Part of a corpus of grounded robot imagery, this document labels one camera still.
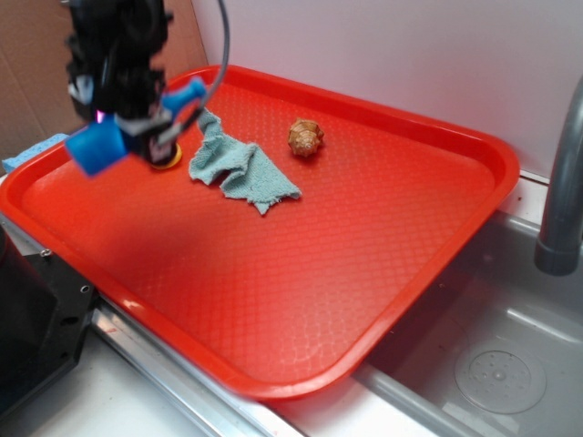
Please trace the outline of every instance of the tray rim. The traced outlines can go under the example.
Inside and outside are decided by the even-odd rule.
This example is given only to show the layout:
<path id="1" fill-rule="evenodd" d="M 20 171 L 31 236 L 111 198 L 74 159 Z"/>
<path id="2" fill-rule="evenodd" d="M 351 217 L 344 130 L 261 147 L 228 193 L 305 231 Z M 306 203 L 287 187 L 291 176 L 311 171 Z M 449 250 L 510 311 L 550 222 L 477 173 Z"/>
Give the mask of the tray rim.
<path id="1" fill-rule="evenodd" d="M 180 87 L 192 76 L 202 76 L 206 79 L 206 82 L 209 82 L 216 75 L 217 71 L 218 66 L 207 66 L 194 69 L 172 79 L 169 82 L 169 86 L 171 88 Z M 299 103 L 301 105 L 303 100 L 307 101 L 314 98 L 320 102 L 321 106 L 334 103 L 336 107 L 343 108 L 343 112 L 339 114 L 342 114 L 344 118 L 348 118 L 346 115 L 358 113 L 359 119 L 361 119 L 361 121 L 366 121 L 366 124 L 370 127 L 379 127 L 379 123 L 386 123 L 387 117 L 389 117 L 391 120 L 394 120 L 395 123 L 399 123 L 398 127 L 408 134 L 407 137 L 429 144 L 430 146 L 435 146 L 435 144 L 427 142 L 428 135 L 433 135 L 433 140 L 437 137 L 456 138 L 456 141 L 453 141 L 454 144 L 447 143 L 447 147 L 440 148 L 477 160 L 484 164 L 492 173 L 495 180 L 495 187 L 490 195 L 455 232 L 454 237 L 449 239 L 424 266 L 422 271 L 433 269 L 436 271 L 435 275 L 431 275 L 431 277 L 426 274 L 415 275 L 407 286 L 396 296 L 394 301 L 396 304 L 395 306 L 402 304 L 408 309 L 413 305 L 414 301 L 423 294 L 423 290 L 431 283 L 431 280 L 482 227 L 518 181 L 520 168 L 517 157 L 507 143 L 496 137 L 430 117 L 382 106 L 356 97 L 348 97 L 315 86 L 307 86 L 289 79 L 267 75 L 240 66 L 229 67 L 226 76 L 226 83 L 236 86 L 238 83 L 248 78 L 254 81 L 268 83 L 272 89 L 280 91 L 279 97 L 284 97 L 284 99 L 285 97 L 293 98 L 293 103 L 296 104 Z M 301 95 L 300 102 L 298 102 L 298 95 Z M 465 145 L 460 147 L 459 142 L 464 142 Z M 468 142 L 475 145 L 475 147 L 467 147 Z M 15 169 L 8 175 L 5 182 L 0 185 L 0 210 L 2 210 L 10 220 L 12 220 L 23 231 L 28 233 L 32 238 L 36 239 L 46 247 L 51 248 L 55 253 L 58 253 L 61 257 L 66 259 L 75 269 L 83 272 L 85 275 L 89 272 L 89 279 L 94 280 L 94 278 L 91 277 L 96 275 L 91 273 L 96 272 L 99 268 L 96 269 L 96 266 L 94 266 L 90 260 L 84 259 L 58 236 L 47 232 L 47 229 L 44 229 L 36 220 L 27 216 L 26 213 L 19 208 L 19 199 L 29 187 L 44 175 L 66 164 L 69 160 L 70 158 L 65 150 L 64 143 L 61 142 Z M 131 297 L 134 301 L 143 301 L 140 297 L 135 296 L 133 292 L 125 290 L 123 286 L 111 279 L 108 274 L 100 274 L 99 276 L 100 278 L 95 280 L 95 283 L 100 290 L 108 290 L 108 292 L 102 291 L 106 296 L 109 297 L 109 292 L 116 290 L 117 295 L 126 295 Z M 407 299 L 405 298 L 411 295 L 411 293 L 406 292 L 409 289 L 420 290 L 415 294 L 413 301 L 410 301 L 410 297 Z M 122 309 L 131 317 L 135 318 L 140 324 L 148 326 L 149 330 L 152 330 L 155 335 L 164 339 L 170 347 L 174 348 L 188 360 L 195 363 L 196 361 L 186 354 L 184 350 L 196 349 L 198 358 L 204 359 L 205 366 L 201 367 L 205 371 L 230 387 L 232 390 L 258 400 L 277 400 L 300 397 L 318 391 L 331 383 L 340 380 L 341 377 L 349 374 L 358 366 L 360 361 L 366 355 L 366 352 L 368 352 L 374 344 L 376 344 L 376 342 L 379 341 L 388 330 L 390 330 L 392 324 L 395 323 L 394 313 L 389 311 L 388 308 L 385 309 L 371 324 L 371 328 L 368 329 L 364 335 L 362 335 L 332 366 L 320 371 L 306 380 L 278 385 L 273 382 L 257 381 L 246 373 L 239 371 L 220 355 L 208 349 L 198 340 L 191 338 L 186 332 L 174 325 L 171 320 L 168 320 L 165 316 L 157 313 L 153 309 L 144 308 L 143 306 L 140 310 L 131 310 L 130 308 L 123 306 Z M 153 320 L 155 321 L 154 328 L 151 326 Z"/>

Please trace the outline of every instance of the towel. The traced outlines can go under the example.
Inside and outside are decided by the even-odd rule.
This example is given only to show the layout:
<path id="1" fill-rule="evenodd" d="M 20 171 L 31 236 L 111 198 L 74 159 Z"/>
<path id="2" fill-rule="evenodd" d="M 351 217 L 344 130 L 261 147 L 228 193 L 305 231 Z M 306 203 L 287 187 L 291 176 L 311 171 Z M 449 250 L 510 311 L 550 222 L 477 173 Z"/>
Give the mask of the towel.
<path id="1" fill-rule="evenodd" d="M 40 143 L 36 143 L 32 147 L 28 148 L 24 152 L 20 153 L 18 156 L 13 158 L 8 158 L 2 161 L 2 167 L 6 173 L 10 173 L 12 170 L 17 168 L 18 166 L 27 162 L 27 160 L 34 158 L 41 152 L 44 152 L 49 147 L 54 146 L 56 143 L 64 140 L 68 136 L 65 134 L 56 134 L 53 135 L 51 138 L 48 138 Z"/>
<path id="2" fill-rule="evenodd" d="M 209 185 L 224 171 L 229 175 L 220 184 L 226 198 L 246 198 L 263 215 L 282 198 L 299 198 L 302 193 L 271 162 L 257 144 L 244 144 L 226 135 L 220 118 L 208 110 L 199 117 L 204 134 L 202 147 L 190 161 L 193 180 Z"/>

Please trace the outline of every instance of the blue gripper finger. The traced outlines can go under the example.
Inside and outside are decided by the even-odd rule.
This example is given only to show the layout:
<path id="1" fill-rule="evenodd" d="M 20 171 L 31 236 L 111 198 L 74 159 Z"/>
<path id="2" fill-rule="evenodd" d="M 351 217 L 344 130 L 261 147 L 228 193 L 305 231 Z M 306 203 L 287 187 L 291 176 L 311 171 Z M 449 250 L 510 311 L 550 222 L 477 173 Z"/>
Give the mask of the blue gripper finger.
<path id="1" fill-rule="evenodd" d="M 202 80 L 199 77 L 193 77 L 188 85 L 162 96 L 162 106 L 172 113 L 172 120 L 174 120 L 183 107 L 205 94 L 207 94 L 207 88 Z"/>
<path id="2" fill-rule="evenodd" d="M 69 137 L 65 147 L 88 176 L 95 176 L 128 154 L 113 116 L 89 124 Z"/>

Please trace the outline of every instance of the sink drain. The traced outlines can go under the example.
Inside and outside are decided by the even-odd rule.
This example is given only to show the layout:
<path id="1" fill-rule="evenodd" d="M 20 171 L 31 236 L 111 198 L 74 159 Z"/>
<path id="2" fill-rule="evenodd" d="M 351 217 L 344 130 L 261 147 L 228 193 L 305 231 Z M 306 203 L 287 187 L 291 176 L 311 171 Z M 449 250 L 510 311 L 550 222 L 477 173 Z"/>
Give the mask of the sink drain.
<path id="1" fill-rule="evenodd" d="M 462 352 L 455 364 L 455 381 L 473 404 L 503 414 L 533 407 L 547 387 L 542 364 L 502 340 L 475 344 Z"/>

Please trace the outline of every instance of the cardboard box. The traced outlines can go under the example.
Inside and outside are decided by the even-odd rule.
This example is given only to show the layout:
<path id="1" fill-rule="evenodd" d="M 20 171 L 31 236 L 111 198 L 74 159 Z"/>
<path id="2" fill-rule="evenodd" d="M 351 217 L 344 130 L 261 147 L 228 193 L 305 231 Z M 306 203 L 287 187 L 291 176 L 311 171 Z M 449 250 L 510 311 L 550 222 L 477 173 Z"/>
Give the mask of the cardboard box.
<path id="1" fill-rule="evenodd" d="M 190 0 L 165 4 L 175 18 L 153 64 L 164 66 L 167 77 L 207 65 Z M 0 159 L 82 126 L 66 91 L 71 33 L 69 11 L 59 0 L 0 1 Z"/>

